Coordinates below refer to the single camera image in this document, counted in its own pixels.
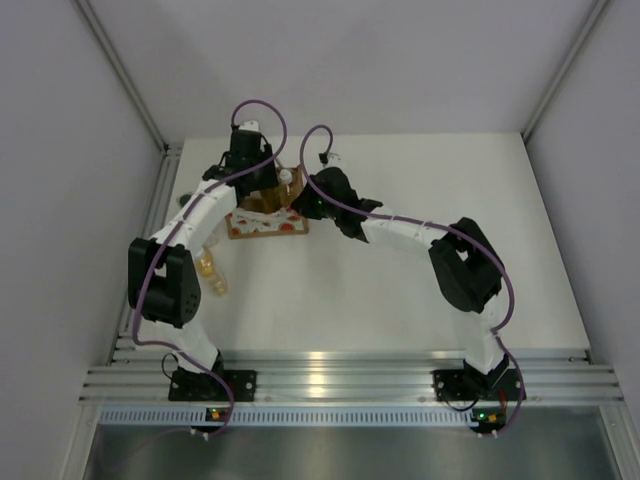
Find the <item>amber bottle white cap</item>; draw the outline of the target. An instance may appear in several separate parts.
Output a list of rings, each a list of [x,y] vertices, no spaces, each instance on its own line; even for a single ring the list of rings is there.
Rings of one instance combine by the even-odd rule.
[[[295,198],[296,175],[288,168],[282,168],[278,173],[279,201],[283,209],[289,208]]]

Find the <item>red dotted canvas bag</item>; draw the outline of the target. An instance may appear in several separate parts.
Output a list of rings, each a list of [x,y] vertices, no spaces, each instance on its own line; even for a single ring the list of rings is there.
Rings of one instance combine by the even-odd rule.
[[[282,168],[288,168],[295,172],[295,200],[303,190],[302,174],[298,167],[284,167],[277,161],[277,176]],[[225,217],[225,221],[227,234],[231,240],[306,235],[309,233],[307,219],[295,212],[291,205],[289,208],[283,209],[281,207],[272,214],[266,214],[263,211],[260,191],[254,192],[244,199],[239,207]]]

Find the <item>amber bottle clear cap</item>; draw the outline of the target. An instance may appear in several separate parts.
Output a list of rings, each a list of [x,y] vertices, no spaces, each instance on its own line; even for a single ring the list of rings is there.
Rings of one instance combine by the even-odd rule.
[[[209,286],[217,296],[224,296],[228,292],[228,286],[224,275],[216,266],[213,254],[207,247],[197,253],[195,266],[201,279]]]

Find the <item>yellow bottle red cap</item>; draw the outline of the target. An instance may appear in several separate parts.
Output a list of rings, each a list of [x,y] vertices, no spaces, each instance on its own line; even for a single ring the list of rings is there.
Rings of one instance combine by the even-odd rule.
[[[263,189],[260,191],[263,202],[263,211],[272,214],[281,208],[280,193],[278,187]]]

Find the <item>clear bottle grey cap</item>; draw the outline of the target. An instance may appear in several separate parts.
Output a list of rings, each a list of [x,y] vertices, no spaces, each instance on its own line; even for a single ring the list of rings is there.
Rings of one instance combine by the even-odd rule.
[[[219,243],[219,236],[212,232],[204,241],[203,245],[209,249],[213,248]]]

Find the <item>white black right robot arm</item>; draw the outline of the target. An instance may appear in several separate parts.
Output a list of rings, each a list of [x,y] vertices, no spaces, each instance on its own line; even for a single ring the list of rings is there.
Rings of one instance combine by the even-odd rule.
[[[308,177],[292,209],[308,219],[330,219],[343,235],[428,259],[444,300],[460,322],[463,367],[457,379],[438,388],[443,401],[495,400],[509,357],[497,326],[507,296],[503,266],[477,223],[463,217],[445,234],[430,222],[403,221],[379,201],[360,198],[345,173],[327,167]]]

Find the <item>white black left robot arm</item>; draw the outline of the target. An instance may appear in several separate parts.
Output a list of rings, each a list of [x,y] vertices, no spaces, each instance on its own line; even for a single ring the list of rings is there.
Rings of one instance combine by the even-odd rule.
[[[246,197],[278,184],[278,153],[257,121],[233,125],[222,161],[203,174],[187,203],[151,237],[136,238],[128,248],[134,343],[168,349],[179,368],[193,374],[193,390],[207,400],[224,392],[226,376],[221,353],[199,318],[196,260],[210,234]]]

